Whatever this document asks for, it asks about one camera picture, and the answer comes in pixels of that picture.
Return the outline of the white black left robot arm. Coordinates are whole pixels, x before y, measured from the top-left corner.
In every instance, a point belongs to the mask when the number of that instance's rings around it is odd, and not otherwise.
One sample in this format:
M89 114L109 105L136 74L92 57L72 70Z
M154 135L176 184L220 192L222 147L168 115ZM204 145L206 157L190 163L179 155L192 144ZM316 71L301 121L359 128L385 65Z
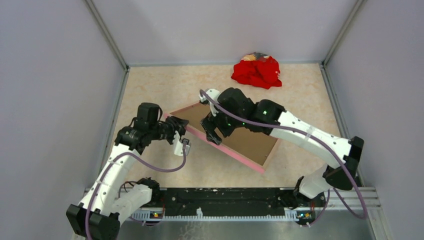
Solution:
M190 141L184 138L189 121L175 116L161 120L162 108L155 103L143 102L129 125L117 133L111 153L92 187L78 204L70 204L66 217L73 232L87 240L114 240L121 225L143 205L154 207L160 202L160 193L153 180L136 183L124 196L120 191L135 162L162 173L182 169L187 162ZM181 156L181 165L164 169L156 167L141 155L153 141L167 141L173 153Z

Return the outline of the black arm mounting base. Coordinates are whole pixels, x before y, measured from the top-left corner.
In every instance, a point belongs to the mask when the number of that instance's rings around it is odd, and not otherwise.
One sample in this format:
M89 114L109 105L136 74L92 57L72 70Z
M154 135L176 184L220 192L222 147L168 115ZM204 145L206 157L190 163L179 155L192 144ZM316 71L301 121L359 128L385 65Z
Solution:
M297 200L291 187L169 187L154 190L150 202L141 208L164 210L167 217L192 217L197 213L205 217L282 217L290 210L310 210L324 203L323 193L313 200Z

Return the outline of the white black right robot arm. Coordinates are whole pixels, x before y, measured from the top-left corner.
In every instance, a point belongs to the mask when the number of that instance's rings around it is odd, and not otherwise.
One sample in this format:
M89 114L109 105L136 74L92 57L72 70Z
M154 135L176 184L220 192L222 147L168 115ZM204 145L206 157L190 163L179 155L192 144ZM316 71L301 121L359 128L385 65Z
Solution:
M327 133L272 100L253 102L239 88L230 87L222 92L200 90L199 101L210 108L200 121L210 143L219 146L224 138L243 128L293 143L325 162L323 167L298 180L293 192L297 205L307 206L329 189L356 188L355 175L364 147L362 138L347 139Z

